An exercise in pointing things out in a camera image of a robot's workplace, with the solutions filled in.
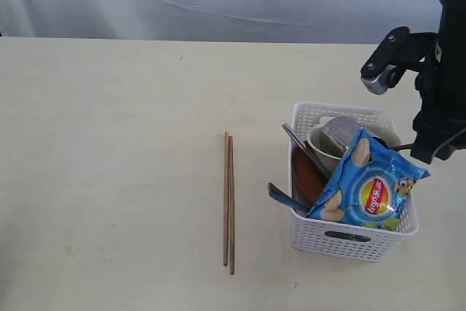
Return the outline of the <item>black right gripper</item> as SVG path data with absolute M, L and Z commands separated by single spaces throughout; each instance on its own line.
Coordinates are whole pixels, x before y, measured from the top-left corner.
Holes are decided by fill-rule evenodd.
M 465 149 L 464 135 L 441 144 L 440 135 L 455 134 L 465 123 L 465 0 L 439 0 L 442 6 L 434 58 L 438 67 L 420 84 L 422 108 L 413 121 L 416 138 L 411 157 L 430 164 Z

